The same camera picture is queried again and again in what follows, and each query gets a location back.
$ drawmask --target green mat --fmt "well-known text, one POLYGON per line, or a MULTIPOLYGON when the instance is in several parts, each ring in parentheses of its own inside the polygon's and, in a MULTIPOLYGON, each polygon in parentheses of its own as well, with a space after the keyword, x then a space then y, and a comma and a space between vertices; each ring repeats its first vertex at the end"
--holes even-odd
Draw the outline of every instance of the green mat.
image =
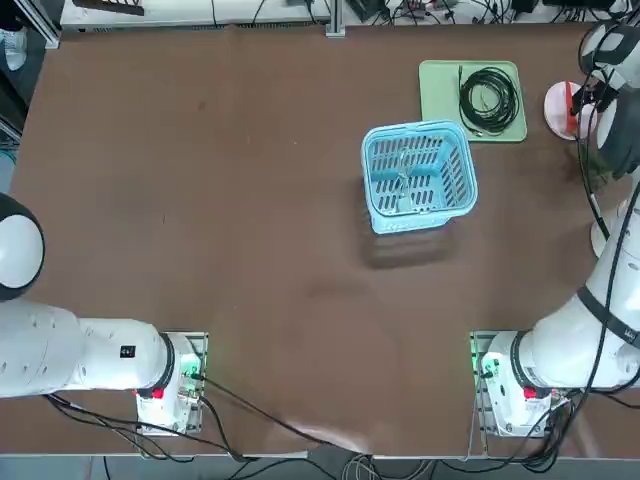
MULTIPOLYGON (((512 62, 491 61, 438 61, 426 60, 420 64, 420 105, 423 120, 451 120, 459 123, 467 131, 470 142, 521 142, 527 136, 527 121, 524 116, 522 89, 518 78, 518 68, 512 62), (460 120, 458 110, 458 69, 462 65, 462 82, 473 72, 485 67, 497 67, 504 71, 518 90, 520 111, 509 127, 497 136, 479 137, 470 132, 460 120)), ((496 96, 488 89, 474 89, 473 104, 482 102, 492 105, 496 96)))

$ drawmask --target blue basket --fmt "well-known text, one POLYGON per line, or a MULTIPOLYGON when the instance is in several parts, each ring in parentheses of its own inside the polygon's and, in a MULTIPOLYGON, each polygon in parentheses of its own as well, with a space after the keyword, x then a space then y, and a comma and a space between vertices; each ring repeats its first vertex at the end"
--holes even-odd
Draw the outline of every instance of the blue basket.
POLYGON ((439 227, 478 198, 467 136, 449 121, 374 128, 362 141, 362 170, 380 234, 439 227))

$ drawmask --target brown table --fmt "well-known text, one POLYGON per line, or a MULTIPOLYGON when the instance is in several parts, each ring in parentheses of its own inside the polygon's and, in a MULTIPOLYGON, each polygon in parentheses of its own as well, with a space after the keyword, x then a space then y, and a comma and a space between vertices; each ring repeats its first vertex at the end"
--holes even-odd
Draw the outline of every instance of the brown table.
MULTIPOLYGON (((583 78, 583 31, 65 38, 47 54, 13 185, 47 239, 46 266, 28 296, 80 316, 206 330, 210 375, 342 445, 464 455, 469 332, 532 326, 594 265, 574 146, 554 138, 542 117, 549 85, 583 78), (364 213, 360 143, 372 127, 420 118, 425 59, 516 62, 529 134, 521 144, 473 145, 479 199, 470 215, 435 233, 376 238, 364 213)), ((210 396, 241 451, 309 446, 210 396)), ((74 398, 135 415, 129 393, 74 398)), ((131 451, 38 398, 3 400, 0 423, 14 432, 0 436, 2 452, 131 451)), ((625 438, 637 428, 640 416, 594 398, 564 454, 638 456, 625 438)), ((217 438, 213 422, 205 429, 217 438)), ((490 453, 512 451, 504 443, 490 453)))

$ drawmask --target cable bundle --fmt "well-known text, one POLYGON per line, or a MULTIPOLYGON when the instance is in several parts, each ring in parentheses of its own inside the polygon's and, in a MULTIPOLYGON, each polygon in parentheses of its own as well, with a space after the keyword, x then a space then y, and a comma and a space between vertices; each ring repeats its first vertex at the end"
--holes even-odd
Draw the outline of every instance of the cable bundle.
POLYGON ((486 67, 469 75, 462 82, 462 65, 458 69, 460 118, 467 129, 477 136, 497 136, 504 132, 520 112, 518 91, 511 78, 496 67, 486 67), (494 106, 488 106, 482 99, 483 108, 473 104, 476 88, 486 88, 498 98, 494 106))

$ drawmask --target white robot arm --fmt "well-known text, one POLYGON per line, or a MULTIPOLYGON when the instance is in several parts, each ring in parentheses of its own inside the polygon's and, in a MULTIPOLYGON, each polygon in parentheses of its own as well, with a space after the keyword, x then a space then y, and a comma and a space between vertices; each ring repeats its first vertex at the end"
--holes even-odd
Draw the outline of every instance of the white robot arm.
POLYGON ((0 398, 135 390, 141 422, 197 430, 201 385, 188 374, 202 373, 203 358, 189 338, 137 320, 77 318, 17 299, 36 281, 44 252, 33 214, 0 194, 0 398))
MULTIPOLYGON (((596 85, 600 157, 614 178, 630 174, 633 189, 640 181, 640 30, 604 24, 581 45, 585 73, 604 80, 596 85)), ((575 102, 584 98, 574 95, 575 102)), ((623 202, 608 216, 606 245, 598 226, 592 228, 596 267, 585 284, 560 309, 539 320, 532 330, 500 332, 482 360, 496 419, 497 433, 523 435, 548 411, 553 389, 584 388, 594 368, 606 320, 602 354, 593 388, 611 388, 633 380, 640 369, 640 202, 623 202), (623 218, 631 208, 622 232, 623 218), (614 251, 624 235, 607 314, 605 304, 614 251)))

